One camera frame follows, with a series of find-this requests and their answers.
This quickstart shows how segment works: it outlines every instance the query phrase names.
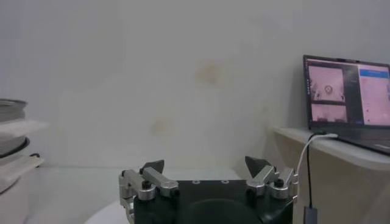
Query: metal gripper jaw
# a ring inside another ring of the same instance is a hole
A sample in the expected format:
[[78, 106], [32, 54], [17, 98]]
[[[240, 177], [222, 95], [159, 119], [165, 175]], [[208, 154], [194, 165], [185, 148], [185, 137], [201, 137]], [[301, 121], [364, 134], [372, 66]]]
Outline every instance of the metal gripper jaw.
[[126, 210], [130, 223], [134, 223], [134, 198], [141, 201], [153, 200], [156, 197], [156, 188], [163, 197], [175, 200], [179, 195], [179, 183], [170, 180], [161, 173], [164, 161], [159, 160], [146, 163], [137, 173], [134, 170], [123, 170], [119, 176], [120, 203]]
[[297, 201], [298, 175], [294, 169], [285, 168], [278, 172], [276, 167], [272, 166], [265, 159], [256, 159], [246, 156], [245, 162], [252, 176], [247, 180], [247, 190], [254, 197], [263, 196], [266, 191], [275, 199], [285, 200], [289, 197]]

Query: laptop screen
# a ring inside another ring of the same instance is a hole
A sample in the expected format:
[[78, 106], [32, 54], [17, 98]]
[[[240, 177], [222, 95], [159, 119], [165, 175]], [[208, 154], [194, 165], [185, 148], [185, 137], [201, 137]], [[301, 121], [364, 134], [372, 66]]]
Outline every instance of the laptop screen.
[[389, 66], [305, 57], [310, 124], [390, 126]]

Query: black bolt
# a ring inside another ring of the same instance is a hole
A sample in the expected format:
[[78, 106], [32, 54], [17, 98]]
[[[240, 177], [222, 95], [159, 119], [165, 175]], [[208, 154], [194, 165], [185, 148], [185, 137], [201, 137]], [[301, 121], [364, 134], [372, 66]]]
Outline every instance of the black bolt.
[[142, 189], [146, 190], [152, 187], [152, 183], [148, 180], [142, 182]]
[[33, 156], [36, 156], [36, 157], [38, 157], [38, 158], [41, 158], [41, 155], [40, 155], [39, 153], [33, 153], [33, 154], [30, 155], [30, 157], [33, 157]]
[[285, 185], [285, 182], [282, 179], [277, 179], [274, 182], [275, 187], [283, 187]]

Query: screw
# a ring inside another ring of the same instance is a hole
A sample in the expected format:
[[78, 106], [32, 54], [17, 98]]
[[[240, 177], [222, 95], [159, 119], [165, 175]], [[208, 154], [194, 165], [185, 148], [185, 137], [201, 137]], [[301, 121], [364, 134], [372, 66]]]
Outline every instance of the screw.
[[282, 179], [277, 179], [274, 182], [275, 187], [283, 187], [285, 185], [285, 182]]
[[152, 187], [152, 183], [149, 182], [148, 180], [145, 180], [142, 182], [142, 189], [143, 190], [146, 190], [146, 189], [149, 189]]

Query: laptop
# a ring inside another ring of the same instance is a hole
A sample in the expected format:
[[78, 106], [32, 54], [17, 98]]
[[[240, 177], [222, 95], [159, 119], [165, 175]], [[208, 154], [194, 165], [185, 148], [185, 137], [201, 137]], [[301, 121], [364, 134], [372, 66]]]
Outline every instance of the laptop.
[[303, 56], [308, 126], [390, 155], [390, 67]]

